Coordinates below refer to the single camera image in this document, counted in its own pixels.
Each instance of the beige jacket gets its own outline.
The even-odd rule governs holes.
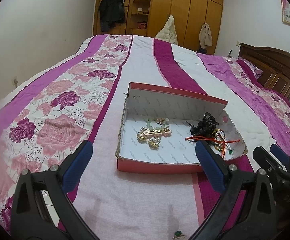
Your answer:
[[[155,39],[167,41],[171,44],[178,44],[173,15],[169,17],[164,28],[156,35]]]
[[[202,29],[199,33],[199,42],[202,49],[206,48],[206,46],[213,46],[211,29],[207,23],[202,26]]]

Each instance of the purple stripe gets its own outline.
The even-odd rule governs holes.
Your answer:
[[[110,103],[111,103],[111,101],[112,101],[112,99],[114,97],[115,91],[117,89],[118,82],[119,82],[119,80],[121,78],[122,68],[125,65],[125,63],[127,62],[128,58],[129,58],[129,55],[131,53],[131,47],[132,47],[132,44],[133,44],[133,38],[134,38],[134,36],[132,36],[131,44],[130,44],[129,50],[128,50],[128,54],[127,54],[124,62],[118,68],[118,73],[117,73],[116,79],[115,79],[114,84],[113,84],[113,86],[112,86],[112,88],[111,88],[111,90],[109,92],[109,95],[108,95],[106,101],[105,101],[105,104],[102,107],[102,110],[101,110],[100,114],[98,115],[97,119],[95,120],[95,122],[93,124],[92,131],[91,131],[90,136],[88,138],[88,140],[90,142],[92,142],[92,143],[94,142],[94,140],[96,138],[97,132],[98,132],[103,120],[104,120],[104,117],[105,117],[105,115],[107,113],[109,105],[110,105]],[[69,192],[67,194],[67,196],[68,196],[68,198],[69,198],[69,200],[71,202],[73,202],[75,200],[76,195],[77,195],[77,190],[78,190],[78,184],[77,184],[77,186],[75,187],[75,189],[72,192]],[[58,222],[58,228],[63,230],[63,231],[66,231],[61,221]]]
[[[178,88],[207,95],[174,60],[172,45],[166,41],[154,39],[154,57],[161,74],[172,88]]]
[[[82,60],[94,55],[103,44],[107,35],[95,36],[89,43],[85,51],[76,57],[62,63],[58,67],[55,67],[36,80],[31,82],[23,90],[21,90],[10,103],[4,106],[0,110],[0,135],[2,131],[10,126],[14,119],[23,111],[23,109],[36,97],[44,88],[46,88],[51,82],[57,79],[64,72],[71,67],[81,62]]]
[[[154,39],[154,56],[160,72],[164,75],[167,82],[170,83],[171,87],[207,95],[206,91],[203,90],[184,70],[182,70],[180,66],[178,66],[177,62],[174,60],[172,45],[170,43]],[[253,171],[246,155],[237,160],[237,165],[243,171]],[[197,175],[199,178],[198,185],[204,208],[204,216],[206,217],[216,204],[219,198],[219,193],[213,190],[205,173],[201,172]],[[232,214],[225,225],[226,228],[231,228],[234,225],[240,212],[244,196],[244,193],[239,195]]]
[[[220,56],[199,55],[206,69],[216,78],[223,81],[234,93],[258,115],[261,121],[268,127],[272,137],[276,139],[281,149],[290,156],[290,131],[288,126],[276,115],[274,109],[261,97],[233,74],[231,67]]]
[[[276,94],[277,96],[281,97],[285,101],[286,105],[288,105],[289,108],[290,108],[290,102],[289,102],[289,100],[286,97],[284,97],[282,94],[278,93],[275,90],[272,90],[272,89],[269,89],[269,88],[264,88],[262,86],[262,84],[258,83],[258,81],[255,78],[252,70],[248,67],[248,65],[243,60],[239,59],[236,62],[241,66],[241,68],[243,69],[243,71],[245,72],[245,74],[249,77],[249,79],[251,80],[251,82],[252,82],[252,84],[254,86],[256,86],[256,87],[258,87],[258,88],[260,88],[260,89],[262,89],[264,91],[266,91],[266,90],[267,91],[270,91],[270,92]]]

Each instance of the black hair accessory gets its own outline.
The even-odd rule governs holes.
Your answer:
[[[212,138],[213,131],[215,131],[216,126],[219,125],[210,113],[204,114],[203,120],[198,123],[197,127],[193,126],[189,122],[186,123],[191,127],[190,134],[192,136],[204,136],[206,138]]]

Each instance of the white puffer jacket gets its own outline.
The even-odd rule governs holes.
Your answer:
[[[173,15],[169,17],[164,28],[156,35],[155,39],[167,41],[175,45],[178,44]]]

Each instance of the blue gripper pad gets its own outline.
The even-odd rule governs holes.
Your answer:
[[[213,189],[221,194],[225,192],[224,174],[201,141],[196,143],[195,151]]]
[[[88,141],[64,173],[62,191],[65,194],[74,190],[92,155],[93,144]]]
[[[289,157],[277,144],[270,147],[270,152],[284,165],[288,165]]]

